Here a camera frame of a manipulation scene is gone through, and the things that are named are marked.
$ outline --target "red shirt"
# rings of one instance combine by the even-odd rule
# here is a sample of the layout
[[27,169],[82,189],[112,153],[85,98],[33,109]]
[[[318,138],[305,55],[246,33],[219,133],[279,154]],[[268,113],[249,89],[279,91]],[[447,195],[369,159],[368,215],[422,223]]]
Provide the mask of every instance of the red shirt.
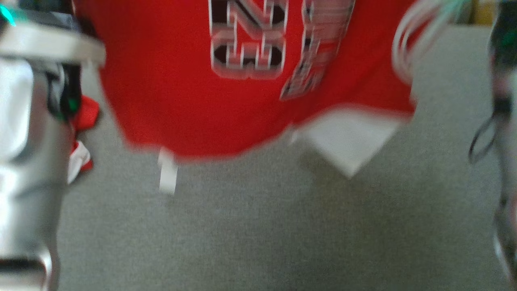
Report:
[[78,0],[105,42],[125,137],[180,158],[235,155],[335,107],[411,115],[391,68],[415,0]]

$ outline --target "gray fabric surface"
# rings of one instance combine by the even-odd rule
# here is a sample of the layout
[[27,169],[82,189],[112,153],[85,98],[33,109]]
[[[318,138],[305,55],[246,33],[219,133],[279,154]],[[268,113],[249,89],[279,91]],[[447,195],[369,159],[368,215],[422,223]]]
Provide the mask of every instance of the gray fabric surface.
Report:
[[[102,103],[83,137],[95,169],[63,207],[60,290],[506,290],[495,155],[467,162],[490,115],[488,33],[446,31],[418,69],[414,122],[351,180],[283,139],[181,168],[171,197]],[[91,78],[85,91],[99,99]]]

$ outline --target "red jersey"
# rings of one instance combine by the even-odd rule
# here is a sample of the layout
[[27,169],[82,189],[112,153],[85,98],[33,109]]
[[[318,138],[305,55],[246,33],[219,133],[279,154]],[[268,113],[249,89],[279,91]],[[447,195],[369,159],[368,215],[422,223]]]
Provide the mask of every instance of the red jersey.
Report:
[[415,0],[78,0],[125,137],[235,155],[336,107],[411,115],[391,67]]

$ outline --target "robotic arm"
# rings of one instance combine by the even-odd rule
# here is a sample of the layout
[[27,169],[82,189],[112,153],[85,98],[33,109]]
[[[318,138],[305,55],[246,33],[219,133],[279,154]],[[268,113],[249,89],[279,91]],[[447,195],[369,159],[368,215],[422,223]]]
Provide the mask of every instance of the robotic arm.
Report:
[[79,64],[102,64],[104,49],[72,15],[0,13],[0,290],[55,291]]

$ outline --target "yellow object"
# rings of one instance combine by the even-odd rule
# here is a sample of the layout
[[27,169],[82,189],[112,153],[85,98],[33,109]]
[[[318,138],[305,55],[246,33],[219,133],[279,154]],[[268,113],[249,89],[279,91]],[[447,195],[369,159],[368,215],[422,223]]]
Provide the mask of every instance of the yellow object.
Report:
[[478,25],[492,25],[494,22],[495,4],[480,3],[479,0],[474,1],[474,17],[473,23]]

